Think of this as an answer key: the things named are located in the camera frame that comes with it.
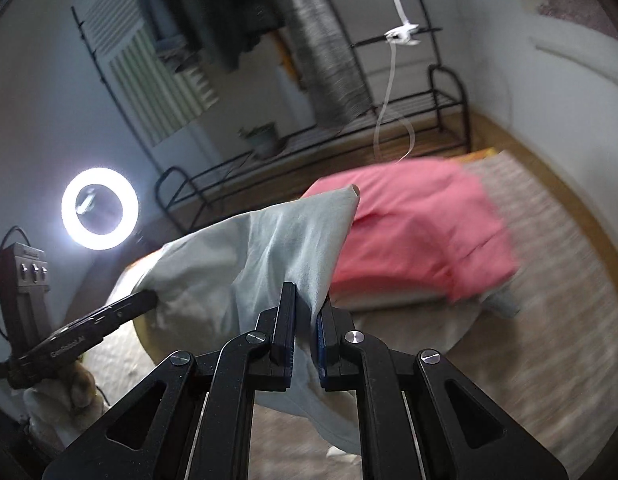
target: plant pot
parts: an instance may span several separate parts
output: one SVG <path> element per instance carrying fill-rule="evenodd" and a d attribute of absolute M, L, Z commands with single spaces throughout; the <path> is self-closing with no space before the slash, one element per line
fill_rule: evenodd
<path fill-rule="evenodd" d="M 246 140 L 253 149 L 254 155 L 259 159 L 272 158 L 281 153 L 287 145 L 287 140 L 280 139 L 278 136 L 276 123 L 258 126 L 249 132 L 241 130 L 238 135 Z"/>

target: metal pivot screw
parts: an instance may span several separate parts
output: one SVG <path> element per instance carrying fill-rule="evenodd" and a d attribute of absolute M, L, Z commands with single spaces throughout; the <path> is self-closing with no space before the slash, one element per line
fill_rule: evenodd
<path fill-rule="evenodd" d="M 428 365 L 437 365 L 440 362 L 440 354 L 435 350 L 423 350 L 420 359 Z"/>
<path fill-rule="evenodd" d="M 169 356 L 169 361 L 171 361 L 171 364 L 174 366 L 182 366 L 191 361 L 191 354 L 184 350 L 179 350 Z"/>
<path fill-rule="evenodd" d="M 260 343 L 264 343 L 267 340 L 267 335 L 262 332 L 258 332 L 257 330 L 252 330 L 251 332 L 247 332 L 247 343 L 252 345 L 257 345 Z"/>
<path fill-rule="evenodd" d="M 362 343 L 365 340 L 365 335 L 359 330 L 350 330 L 345 334 L 346 341 L 353 343 L 354 345 Z"/>

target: hanging clothes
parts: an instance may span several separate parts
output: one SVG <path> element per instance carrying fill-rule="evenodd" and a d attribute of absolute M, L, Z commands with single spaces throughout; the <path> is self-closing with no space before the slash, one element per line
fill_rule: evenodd
<path fill-rule="evenodd" d="M 182 0 L 197 40 L 227 72 L 267 32 L 284 26 L 275 0 Z"/>
<path fill-rule="evenodd" d="M 180 0 L 136 0 L 156 55 L 171 72 L 198 64 L 200 43 Z"/>
<path fill-rule="evenodd" d="M 342 129 L 372 98 L 329 1 L 277 1 L 318 125 Z"/>

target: light fixture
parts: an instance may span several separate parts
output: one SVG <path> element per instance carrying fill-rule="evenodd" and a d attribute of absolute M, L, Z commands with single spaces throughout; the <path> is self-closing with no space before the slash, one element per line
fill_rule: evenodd
<path fill-rule="evenodd" d="M 107 234 L 89 231 L 80 221 L 76 211 L 79 193 L 87 186 L 104 186 L 111 189 L 122 204 L 122 218 L 116 228 Z M 138 221 L 138 197 L 134 188 L 121 174 L 108 168 L 91 168 L 73 179 L 62 199 L 61 216 L 65 229 L 80 245 L 97 251 L 111 249 L 132 234 Z"/>
<path fill-rule="evenodd" d="M 416 39 L 419 25 L 409 23 L 409 18 L 407 18 L 403 9 L 403 3 L 400 0 L 393 0 L 393 3 L 395 4 L 395 9 L 398 11 L 398 16 L 400 16 L 403 24 L 400 27 L 392 28 L 385 34 L 387 41 L 389 43 L 402 45 L 419 44 L 420 41 Z"/>

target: black clamp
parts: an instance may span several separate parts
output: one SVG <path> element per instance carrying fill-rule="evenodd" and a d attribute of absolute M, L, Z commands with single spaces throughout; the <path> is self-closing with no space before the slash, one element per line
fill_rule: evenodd
<path fill-rule="evenodd" d="M 291 385 L 295 285 L 221 351 L 175 352 L 43 480 L 246 480 L 256 390 Z M 365 480 L 566 480 L 558 460 L 435 350 L 396 352 L 327 299 L 312 354 L 327 391 L 355 390 Z"/>
<path fill-rule="evenodd" d="M 549 451 L 439 352 L 390 350 L 329 300 L 317 319 L 317 366 L 325 390 L 356 391 L 365 479 L 567 479 Z"/>

